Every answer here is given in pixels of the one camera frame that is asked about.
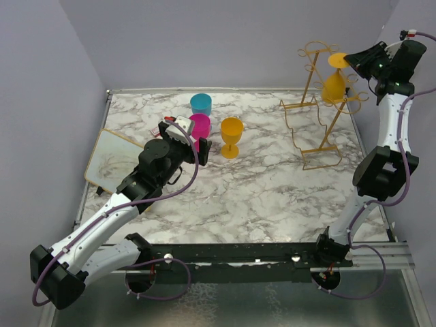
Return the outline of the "yellow wine glass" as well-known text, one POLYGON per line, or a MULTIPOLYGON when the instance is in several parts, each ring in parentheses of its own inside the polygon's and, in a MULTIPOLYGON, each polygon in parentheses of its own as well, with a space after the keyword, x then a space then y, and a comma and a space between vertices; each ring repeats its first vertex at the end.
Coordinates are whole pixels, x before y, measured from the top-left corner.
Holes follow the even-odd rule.
POLYGON ((226 159, 234 159, 239 154, 237 143, 243 134, 243 122, 236 117, 228 117, 221 122, 221 138, 224 145, 221 154, 226 159))
POLYGON ((342 69, 349 66, 345 60, 346 54, 337 52, 329 56, 328 64, 335 68, 334 73, 324 81, 322 88, 322 100, 327 104, 342 102, 345 93, 345 80, 342 76, 342 69))

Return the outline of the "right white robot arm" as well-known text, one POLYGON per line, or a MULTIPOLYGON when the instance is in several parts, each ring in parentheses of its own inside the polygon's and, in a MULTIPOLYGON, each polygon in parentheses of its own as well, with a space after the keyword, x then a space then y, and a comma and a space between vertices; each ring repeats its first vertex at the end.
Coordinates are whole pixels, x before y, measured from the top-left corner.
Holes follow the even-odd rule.
POLYGON ((407 192, 410 177, 418 167, 408 141, 408 116, 417 95, 410 82, 426 46, 406 37, 387 45, 379 42, 356 54, 334 56, 330 65, 351 67, 365 80, 376 79, 375 94, 379 108, 377 146, 358 165, 353 175, 355 187, 340 217, 317 238, 313 259, 320 266, 342 262, 352 240, 378 205, 398 204, 407 192))

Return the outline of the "pink plastic wine glass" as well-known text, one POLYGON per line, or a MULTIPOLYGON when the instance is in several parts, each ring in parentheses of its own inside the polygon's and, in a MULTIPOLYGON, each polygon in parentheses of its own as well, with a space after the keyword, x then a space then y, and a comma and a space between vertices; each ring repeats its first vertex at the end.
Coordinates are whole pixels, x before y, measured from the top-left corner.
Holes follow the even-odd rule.
POLYGON ((209 134, 211 132, 211 120, 207 115, 201 113, 193 114, 189 118, 194 122, 191 136, 195 140, 194 145, 196 147, 196 150, 199 151, 199 139, 207 139, 209 137, 209 134))

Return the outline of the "yellow wine glass front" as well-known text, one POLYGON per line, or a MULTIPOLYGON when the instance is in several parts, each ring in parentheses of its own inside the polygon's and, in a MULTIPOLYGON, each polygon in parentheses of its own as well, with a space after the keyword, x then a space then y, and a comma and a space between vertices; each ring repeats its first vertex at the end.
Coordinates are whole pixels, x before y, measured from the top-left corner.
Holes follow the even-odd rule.
POLYGON ((228 117, 221 122, 221 138, 224 145, 221 154, 226 159, 234 159, 239 154, 237 143, 243 134, 243 122, 236 117, 228 117))

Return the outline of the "blue plastic wine glass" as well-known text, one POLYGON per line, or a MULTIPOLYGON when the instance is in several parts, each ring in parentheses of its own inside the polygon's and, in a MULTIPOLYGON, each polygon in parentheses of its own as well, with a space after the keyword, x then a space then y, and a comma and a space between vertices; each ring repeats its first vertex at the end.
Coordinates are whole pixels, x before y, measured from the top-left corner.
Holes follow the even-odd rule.
POLYGON ((195 94, 190 99, 191 111, 193 114, 211 115, 212 111, 212 97, 205 93, 195 94))

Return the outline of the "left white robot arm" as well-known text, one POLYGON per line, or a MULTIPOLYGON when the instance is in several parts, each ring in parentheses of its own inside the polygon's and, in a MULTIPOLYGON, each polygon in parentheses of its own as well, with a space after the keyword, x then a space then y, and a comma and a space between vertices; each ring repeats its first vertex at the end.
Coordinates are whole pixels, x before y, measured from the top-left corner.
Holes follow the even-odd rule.
POLYGON ((34 306, 43 305, 37 300, 42 292, 57 309, 64 309, 103 276, 120 268, 141 269, 156 262, 151 246, 139 234, 130 234, 105 250, 100 247, 154 202, 171 197, 163 194, 163 188, 182 163, 195 169, 206 165, 211 142, 200 138, 196 147, 191 139, 194 126, 194 121, 183 116, 160 122, 161 137, 144 145, 138 165, 107 203, 64 239, 48 248, 39 245, 30 253, 34 306))

